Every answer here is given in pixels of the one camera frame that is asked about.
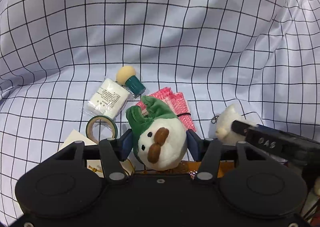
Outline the white fluffy plush toy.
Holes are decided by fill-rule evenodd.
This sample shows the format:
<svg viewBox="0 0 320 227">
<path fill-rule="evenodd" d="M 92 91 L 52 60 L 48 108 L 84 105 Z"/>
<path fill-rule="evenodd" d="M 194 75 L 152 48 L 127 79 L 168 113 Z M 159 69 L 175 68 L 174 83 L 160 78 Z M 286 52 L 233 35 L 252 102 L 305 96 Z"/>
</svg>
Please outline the white fluffy plush toy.
<svg viewBox="0 0 320 227">
<path fill-rule="evenodd" d="M 216 122 L 215 136 L 225 145 L 235 146 L 239 141 L 245 141 L 246 130 L 256 126 L 256 123 L 242 117 L 234 104 L 229 105 Z"/>
</svg>

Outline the green tape roll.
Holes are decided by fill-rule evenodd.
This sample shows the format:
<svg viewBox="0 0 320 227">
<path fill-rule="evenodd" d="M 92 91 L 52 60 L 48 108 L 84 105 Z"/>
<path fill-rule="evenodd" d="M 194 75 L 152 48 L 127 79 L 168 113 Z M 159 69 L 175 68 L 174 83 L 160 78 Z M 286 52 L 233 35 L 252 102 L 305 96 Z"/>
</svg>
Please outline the green tape roll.
<svg viewBox="0 0 320 227">
<path fill-rule="evenodd" d="M 86 137 L 96 144 L 103 140 L 115 140 L 118 136 L 118 127 L 113 119 L 104 115 L 92 117 L 85 129 Z"/>
</svg>

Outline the white plush with green hat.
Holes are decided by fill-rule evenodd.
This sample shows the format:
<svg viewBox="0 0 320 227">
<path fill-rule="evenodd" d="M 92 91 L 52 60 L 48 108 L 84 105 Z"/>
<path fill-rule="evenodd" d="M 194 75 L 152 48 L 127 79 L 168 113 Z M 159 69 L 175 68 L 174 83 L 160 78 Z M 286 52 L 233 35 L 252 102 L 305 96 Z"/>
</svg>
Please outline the white plush with green hat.
<svg viewBox="0 0 320 227">
<path fill-rule="evenodd" d="M 138 105 L 126 110 L 136 159 L 156 171 L 176 168 L 187 152 L 187 130 L 162 100 L 143 96 L 141 101 L 146 106 L 146 115 Z"/>
</svg>

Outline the pink edged cloth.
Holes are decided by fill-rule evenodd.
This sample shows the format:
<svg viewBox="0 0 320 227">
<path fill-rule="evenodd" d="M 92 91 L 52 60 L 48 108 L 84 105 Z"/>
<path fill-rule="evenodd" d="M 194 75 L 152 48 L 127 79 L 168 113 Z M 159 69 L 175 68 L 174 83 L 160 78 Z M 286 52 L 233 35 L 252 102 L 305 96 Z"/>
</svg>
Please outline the pink edged cloth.
<svg viewBox="0 0 320 227">
<path fill-rule="evenodd" d="M 150 96 L 160 99 L 166 103 L 179 117 L 179 120 L 186 129 L 192 129 L 194 132 L 196 132 L 195 125 L 191 118 L 188 102 L 185 100 L 182 92 L 174 93 L 170 87 L 165 87 L 155 93 L 150 94 Z"/>
</svg>

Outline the white packaged cotton pads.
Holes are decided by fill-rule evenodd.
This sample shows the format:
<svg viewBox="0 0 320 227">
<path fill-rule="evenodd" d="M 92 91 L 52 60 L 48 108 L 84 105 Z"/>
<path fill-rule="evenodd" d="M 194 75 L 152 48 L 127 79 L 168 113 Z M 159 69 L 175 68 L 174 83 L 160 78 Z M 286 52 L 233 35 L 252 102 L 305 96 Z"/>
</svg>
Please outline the white packaged cotton pads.
<svg viewBox="0 0 320 227">
<path fill-rule="evenodd" d="M 129 91 L 113 80 L 106 78 L 87 102 L 87 108 L 96 115 L 114 119 L 126 104 Z"/>
</svg>

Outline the green handled sponge puff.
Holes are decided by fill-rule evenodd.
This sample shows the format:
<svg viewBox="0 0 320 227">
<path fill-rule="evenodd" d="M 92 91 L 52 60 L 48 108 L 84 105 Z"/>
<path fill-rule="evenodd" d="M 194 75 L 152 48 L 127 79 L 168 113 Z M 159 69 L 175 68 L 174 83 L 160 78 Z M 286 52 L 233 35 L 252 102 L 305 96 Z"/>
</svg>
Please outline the green handled sponge puff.
<svg viewBox="0 0 320 227">
<path fill-rule="evenodd" d="M 117 71 L 116 82 L 125 86 L 135 97 L 140 96 L 146 90 L 145 86 L 137 78 L 136 70 L 132 66 L 123 66 Z"/>
</svg>

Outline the orange satin drawstring pouch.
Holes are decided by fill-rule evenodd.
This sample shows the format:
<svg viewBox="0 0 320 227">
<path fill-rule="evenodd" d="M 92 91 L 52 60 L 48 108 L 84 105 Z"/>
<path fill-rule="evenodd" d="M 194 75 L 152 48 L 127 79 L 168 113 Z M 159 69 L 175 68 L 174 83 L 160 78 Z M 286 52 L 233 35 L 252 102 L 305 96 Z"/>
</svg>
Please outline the orange satin drawstring pouch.
<svg viewBox="0 0 320 227">
<path fill-rule="evenodd" d="M 131 176 L 135 172 L 135 167 L 129 159 L 126 159 L 124 162 L 120 162 L 120 164 L 128 176 Z M 88 160 L 87 168 L 95 172 L 99 177 L 104 178 L 103 168 L 100 160 Z"/>
</svg>

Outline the white phone box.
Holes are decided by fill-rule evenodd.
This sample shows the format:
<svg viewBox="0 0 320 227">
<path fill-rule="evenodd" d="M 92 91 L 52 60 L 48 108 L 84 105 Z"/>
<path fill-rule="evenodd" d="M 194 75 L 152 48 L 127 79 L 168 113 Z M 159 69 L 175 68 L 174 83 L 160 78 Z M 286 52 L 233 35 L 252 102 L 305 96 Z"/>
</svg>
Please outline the white phone box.
<svg viewBox="0 0 320 227">
<path fill-rule="evenodd" d="M 74 129 L 60 145 L 58 151 L 62 150 L 73 142 L 83 142 L 85 146 L 96 145 L 94 141 L 88 139 L 85 135 L 82 135 L 80 132 Z M 87 168 L 95 172 L 100 178 L 104 178 L 100 160 L 87 160 Z"/>
</svg>

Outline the blue checked cloth cover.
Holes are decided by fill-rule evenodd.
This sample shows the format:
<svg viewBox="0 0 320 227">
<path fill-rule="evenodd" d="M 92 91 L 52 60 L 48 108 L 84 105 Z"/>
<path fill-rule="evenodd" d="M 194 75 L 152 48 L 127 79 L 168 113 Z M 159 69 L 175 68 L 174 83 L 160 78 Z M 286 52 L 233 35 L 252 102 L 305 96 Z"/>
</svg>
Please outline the blue checked cloth cover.
<svg viewBox="0 0 320 227">
<path fill-rule="evenodd" d="M 1 223 L 21 175 L 84 132 L 84 104 L 131 65 L 186 98 L 197 133 L 234 104 L 319 140 L 319 0 L 1 0 Z"/>
</svg>

